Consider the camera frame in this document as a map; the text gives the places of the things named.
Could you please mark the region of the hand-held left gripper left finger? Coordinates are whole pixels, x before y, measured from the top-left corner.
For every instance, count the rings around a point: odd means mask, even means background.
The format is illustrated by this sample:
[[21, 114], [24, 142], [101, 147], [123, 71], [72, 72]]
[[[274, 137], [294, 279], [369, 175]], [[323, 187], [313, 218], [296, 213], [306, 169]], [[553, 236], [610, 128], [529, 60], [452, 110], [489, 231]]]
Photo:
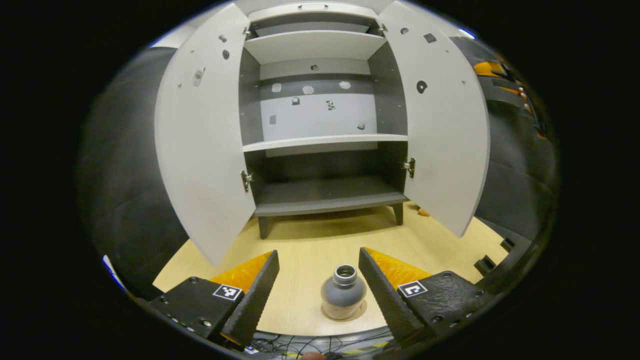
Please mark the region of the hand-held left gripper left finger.
[[277, 250], [213, 278], [189, 276], [149, 305], [188, 333], [230, 348], [249, 346], [280, 271]]

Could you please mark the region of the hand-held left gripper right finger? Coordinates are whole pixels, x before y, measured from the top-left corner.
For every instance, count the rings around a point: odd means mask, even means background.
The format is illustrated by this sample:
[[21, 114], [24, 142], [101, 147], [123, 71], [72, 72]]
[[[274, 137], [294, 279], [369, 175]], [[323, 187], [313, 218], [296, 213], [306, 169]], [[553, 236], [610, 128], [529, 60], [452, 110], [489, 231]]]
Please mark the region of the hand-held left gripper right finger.
[[359, 249], [358, 268], [400, 346], [452, 334], [494, 297], [453, 271], [432, 275], [369, 247]]

